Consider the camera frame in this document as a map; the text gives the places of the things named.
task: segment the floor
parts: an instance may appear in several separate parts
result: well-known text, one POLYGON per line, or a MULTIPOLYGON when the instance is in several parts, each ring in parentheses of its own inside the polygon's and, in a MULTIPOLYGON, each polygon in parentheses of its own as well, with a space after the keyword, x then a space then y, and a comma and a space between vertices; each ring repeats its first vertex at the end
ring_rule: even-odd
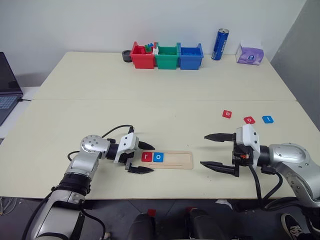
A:
MULTIPOLYGON (((32 211, 38 205, 38 201, 30 199, 18 199, 17 202, 9 215, 0 216, 0 240, 20 240, 32 211)), ((170 240, 188 237, 184 231, 187 207, 197 207, 214 216, 230 238, 242 235, 252 236, 254 240, 289 240, 280 222, 281 213, 285 212, 292 214, 307 232, 304 217, 298 208, 289 207, 276 212, 235 212, 228 205, 215 203, 213 199, 99 200, 93 202, 93 209, 88 213, 106 224, 113 240, 125 240, 135 217, 148 209, 156 209, 157 239, 170 240)), ((98 223, 86 218, 80 239, 98 240, 101 231, 98 223)))

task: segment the table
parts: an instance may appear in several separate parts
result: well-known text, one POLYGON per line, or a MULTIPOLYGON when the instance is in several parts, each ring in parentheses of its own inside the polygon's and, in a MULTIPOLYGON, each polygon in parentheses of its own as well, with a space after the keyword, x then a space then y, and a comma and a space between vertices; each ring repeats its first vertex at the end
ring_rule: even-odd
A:
POLYGON ((120 53, 68 52, 35 99, 295 101, 264 58, 261 65, 236 63, 234 55, 199 70, 135 69, 120 53))
MULTIPOLYGON (((138 175, 100 160, 88 199, 256 198, 248 168, 241 167, 235 178, 200 164, 231 165, 232 143, 204 136, 233 133, 247 116, 255 119, 262 145, 300 144, 320 164, 320 133, 296 101, 35 99, 0 145, 0 196, 43 198, 62 179, 69 164, 67 153, 78 150, 83 137, 132 124, 140 140, 159 151, 192 151, 194 168, 138 175), (232 111, 231 119, 222 117, 224 109, 232 111), (263 123, 264 115, 271 115, 274 123, 263 123)), ((119 129, 110 137, 119 141, 125 133, 119 129)), ((266 194, 278 178, 257 173, 266 194)), ((293 195, 284 181, 274 197, 293 195)))
MULTIPOLYGON (((23 99, 32 100, 35 93, 39 90, 39 86, 27 86, 21 87, 23 92, 23 99)), ((27 109, 29 106, 29 101, 20 101, 14 107, 9 116, 5 119, 4 123, 0 126, 0 138, 5 138, 9 131, 15 126, 17 120, 21 116, 21 114, 27 109)))

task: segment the sneaker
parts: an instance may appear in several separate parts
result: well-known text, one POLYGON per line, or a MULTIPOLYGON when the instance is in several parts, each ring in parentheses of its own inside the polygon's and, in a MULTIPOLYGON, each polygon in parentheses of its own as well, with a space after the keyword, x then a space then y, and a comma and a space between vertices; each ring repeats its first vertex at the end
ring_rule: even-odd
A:
POLYGON ((299 223, 290 214, 282 214, 281 216, 282 227, 292 240, 297 240, 300 234, 303 234, 299 223))

